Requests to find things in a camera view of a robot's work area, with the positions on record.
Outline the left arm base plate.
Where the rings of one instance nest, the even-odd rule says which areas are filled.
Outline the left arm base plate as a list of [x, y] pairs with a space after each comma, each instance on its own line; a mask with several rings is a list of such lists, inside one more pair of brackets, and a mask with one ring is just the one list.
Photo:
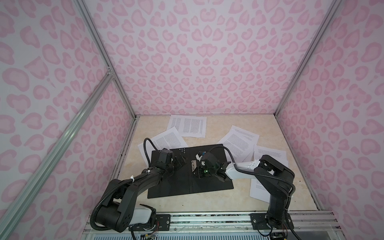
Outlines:
[[135, 224], [129, 227], [129, 231], [154, 232], [154, 231], [169, 231], [171, 223], [170, 214], [156, 214], [150, 217], [145, 224]]

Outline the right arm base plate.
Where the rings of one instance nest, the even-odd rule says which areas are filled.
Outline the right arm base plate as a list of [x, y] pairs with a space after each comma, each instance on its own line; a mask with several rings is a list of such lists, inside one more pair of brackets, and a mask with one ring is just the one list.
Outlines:
[[294, 223], [291, 218], [291, 215], [288, 214], [288, 221], [285, 217], [282, 218], [282, 220], [279, 222], [273, 223], [273, 220], [267, 220], [266, 219], [266, 213], [251, 213], [250, 219], [251, 224], [253, 227], [253, 230], [266, 230], [267, 232], [271, 229], [273, 230], [282, 230], [283, 228], [286, 228], [288, 230], [294, 229]]

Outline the blue folder black inside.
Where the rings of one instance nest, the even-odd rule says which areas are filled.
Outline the blue folder black inside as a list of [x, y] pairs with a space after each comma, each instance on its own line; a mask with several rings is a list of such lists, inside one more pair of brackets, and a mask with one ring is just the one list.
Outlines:
[[190, 148], [172, 149], [176, 160], [183, 162], [183, 166], [176, 167], [174, 173], [164, 178], [161, 183], [148, 190], [148, 198], [161, 198], [205, 192], [232, 190], [231, 179], [225, 181], [205, 172], [198, 163], [193, 164], [196, 155], [209, 152], [210, 157], [217, 162], [216, 166], [226, 165], [227, 157], [222, 144], [207, 145]]

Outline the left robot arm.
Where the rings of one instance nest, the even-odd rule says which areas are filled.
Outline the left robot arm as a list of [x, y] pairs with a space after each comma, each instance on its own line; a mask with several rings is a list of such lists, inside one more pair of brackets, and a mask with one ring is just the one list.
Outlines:
[[90, 216], [90, 225], [96, 231], [114, 230], [122, 233], [127, 228], [140, 226], [152, 230], [156, 224], [156, 209], [147, 205], [136, 206], [138, 196], [172, 176], [187, 162], [182, 155], [161, 152], [155, 163], [136, 177], [109, 182], [100, 201]]

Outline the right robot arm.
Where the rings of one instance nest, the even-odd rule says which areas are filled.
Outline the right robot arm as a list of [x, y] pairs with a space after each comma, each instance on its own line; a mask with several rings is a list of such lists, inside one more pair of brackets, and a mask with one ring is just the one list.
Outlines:
[[258, 180], [269, 194], [269, 208], [262, 222], [271, 228], [294, 229], [288, 211], [296, 190], [295, 174], [273, 157], [263, 155], [253, 162], [220, 163], [212, 153], [202, 152], [191, 161], [191, 166], [192, 173], [199, 179], [215, 177], [223, 183], [236, 179]]

